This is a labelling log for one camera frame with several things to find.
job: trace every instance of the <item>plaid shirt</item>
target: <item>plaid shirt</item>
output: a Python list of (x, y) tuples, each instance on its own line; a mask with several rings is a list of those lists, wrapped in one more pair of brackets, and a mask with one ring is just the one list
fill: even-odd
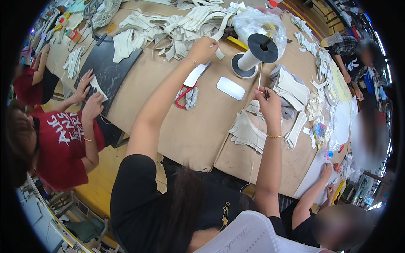
[[(347, 34), (342, 34), (341, 36), (343, 41), (335, 43), (332, 46), (328, 47), (327, 49), (329, 50), (329, 53), (331, 55), (340, 55), (340, 56), (355, 54), (356, 47), (358, 44), (357, 39)], [(359, 72), (357, 72), (356, 75), (354, 75), (353, 77), (351, 76), (352, 81), (357, 83), (361, 89), (365, 89), (366, 85), (364, 82), (358, 82), (358, 79), (364, 76), (365, 73), (367, 73), (367, 69), (368, 69), (367, 66), (364, 66)]]

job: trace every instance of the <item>red scissors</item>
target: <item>red scissors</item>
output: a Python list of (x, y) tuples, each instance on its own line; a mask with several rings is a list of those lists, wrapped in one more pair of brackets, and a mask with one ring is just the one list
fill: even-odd
[[(207, 64), (205, 65), (205, 69), (203, 70), (203, 72), (200, 74), (200, 76), (197, 78), (197, 81), (198, 81), (198, 79), (204, 74), (204, 72), (211, 66), (211, 64), (212, 64), (212, 61), (209, 61), (209, 62), (207, 62)], [(185, 91), (183, 91), (180, 95), (179, 95), (179, 97), (176, 99), (176, 106), (177, 107), (179, 107), (179, 108), (182, 108), (182, 109), (185, 109), (185, 106), (184, 105), (180, 105), (179, 104), (179, 100), (180, 100), (180, 98), (182, 98), (182, 97), (184, 97), (186, 94), (187, 94), (187, 92), (189, 92), (189, 91), (191, 91), (194, 87), (196, 87), (197, 86), (197, 81), (196, 81), (196, 83), (194, 84), (194, 86), (193, 87), (188, 87), (188, 86), (185, 86), (185, 85), (182, 85), (182, 87), (181, 87), (181, 91), (183, 90), (183, 88), (187, 88)]]

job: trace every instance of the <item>red t-shirt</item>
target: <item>red t-shirt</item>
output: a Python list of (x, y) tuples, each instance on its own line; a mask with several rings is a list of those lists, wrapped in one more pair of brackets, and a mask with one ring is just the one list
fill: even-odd
[(22, 105), (34, 106), (42, 102), (44, 85), (42, 81), (32, 85), (34, 72), (33, 68), (24, 68), (21, 76), (14, 80), (14, 91)]
[[(39, 160), (36, 173), (52, 189), (65, 191), (89, 182), (82, 158), (86, 156), (81, 113), (35, 110), (39, 126)], [(104, 148), (104, 136), (93, 121), (98, 151)]]

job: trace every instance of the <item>thread spool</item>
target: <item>thread spool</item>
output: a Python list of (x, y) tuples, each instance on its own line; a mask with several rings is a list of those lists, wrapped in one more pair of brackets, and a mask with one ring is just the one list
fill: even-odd
[(252, 34), (247, 43), (249, 50), (246, 53), (237, 53), (231, 61), (232, 71), (242, 79), (254, 77), (260, 62), (273, 63), (278, 58), (278, 49), (272, 38)]

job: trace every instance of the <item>factory floor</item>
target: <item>factory floor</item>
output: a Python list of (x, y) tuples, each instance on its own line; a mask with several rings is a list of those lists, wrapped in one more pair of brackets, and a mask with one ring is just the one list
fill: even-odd
[[(319, 9), (316, 7), (310, 9), (307, 6), (301, 6), (302, 3), (302, 0), (285, 0), (279, 4), (279, 7), (283, 10), (288, 10), (295, 16), (307, 20), (307, 23), (311, 24), (313, 33), (318, 39), (322, 39), (334, 33), (333, 29), (328, 28), (328, 25), (325, 24), (326, 18), (319, 14), (319, 9), (322, 9), (323, 13), (329, 12), (328, 8), (323, 6), (322, 1), (314, 0), (314, 5), (318, 6)], [(251, 6), (262, 6), (263, 2), (260, 0), (245, 0), (245, 4)], [(335, 29), (336, 31), (339, 31), (342, 28), (336, 26)], [(55, 92), (61, 94), (63, 93), (61, 83), (58, 84)], [(59, 101), (50, 100), (47, 104), (43, 105), (43, 109), (49, 109), (57, 103), (59, 103)], [(79, 109), (79, 106), (71, 106), (68, 111), (76, 112)], [(127, 145), (116, 149), (109, 146), (101, 151), (99, 153), (100, 163), (98, 167), (88, 174), (89, 183), (74, 188), (76, 196), (100, 217), (110, 217), (111, 190), (117, 176), (119, 165), (124, 158), (126, 148)], [(158, 154), (156, 159), (156, 184), (158, 190), (164, 193), (167, 191), (167, 189), (164, 168), (160, 165), (162, 160), (163, 156)]]

